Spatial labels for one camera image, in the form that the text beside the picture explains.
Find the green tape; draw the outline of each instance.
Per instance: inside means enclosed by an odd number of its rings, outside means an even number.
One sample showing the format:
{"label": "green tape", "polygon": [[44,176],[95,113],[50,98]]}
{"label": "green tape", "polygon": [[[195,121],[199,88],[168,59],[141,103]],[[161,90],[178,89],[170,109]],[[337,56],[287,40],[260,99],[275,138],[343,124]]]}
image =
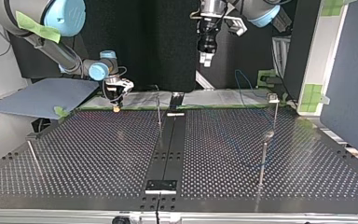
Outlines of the green tape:
{"label": "green tape", "polygon": [[60,31],[53,27],[43,26],[27,15],[16,11],[17,24],[23,30],[31,31],[32,33],[39,35],[45,39],[60,43],[61,34]]}
{"label": "green tape", "polygon": [[61,106],[54,106],[54,113],[61,118],[66,118],[69,116],[69,112],[65,111]]}
{"label": "green tape", "polygon": [[274,84],[267,84],[266,82],[261,80],[261,77],[276,77],[277,74],[275,73],[274,69],[271,70],[260,70],[258,71],[258,79],[257,79],[257,86],[260,87],[269,87],[273,88]]}
{"label": "green tape", "polygon": [[301,98],[300,112],[316,112],[322,101],[322,85],[307,84]]}
{"label": "green tape", "polygon": [[323,17],[332,17],[341,15],[341,9],[344,6],[344,0],[324,0],[322,8]]}

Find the vertical post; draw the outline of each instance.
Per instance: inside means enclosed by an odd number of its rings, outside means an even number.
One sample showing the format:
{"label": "vertical post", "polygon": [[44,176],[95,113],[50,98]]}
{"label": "vertical post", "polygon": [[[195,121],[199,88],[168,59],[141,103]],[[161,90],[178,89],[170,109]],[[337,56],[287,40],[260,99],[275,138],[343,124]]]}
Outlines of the vertical post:
{"label": "vertical post", "polygon": [[260,179],[258,181],[259,187],[263,186],[263,178],[264,178],[264,169],[266,166],[266,157],[267,157],[267,142],[263,144],[263,156],[261,158],[261,169],[260,169]]}
{"label": "vertical post", "polygon": [[31,149],[32,156],[34,157],[34,159],[35,159],[36,161],[38,161],[38,158],[36,157],[36,154],[34,153],[34,147],[32,146],[32,142],[31,142],[30,140],[28,140],[27,143],[28,143],[28,146],[29,146],[30,149]]}
{"label": "vertical post", "polygon": [[160,110],[160,106],[159,106],[159,88],[158,85],[156,85],[156,89],[157,89],[157,96],[156,96],[156,103],[157,103],[157,111],[158,111],[158,125],[159,128],[161,128],[161,110]]}
{"label": "vertical post", "polygon": [[273,127],[274,132],[275,132],[276,124],[277,124],[278,107],[279,107],[279,102],[275,106],[274,127]]}

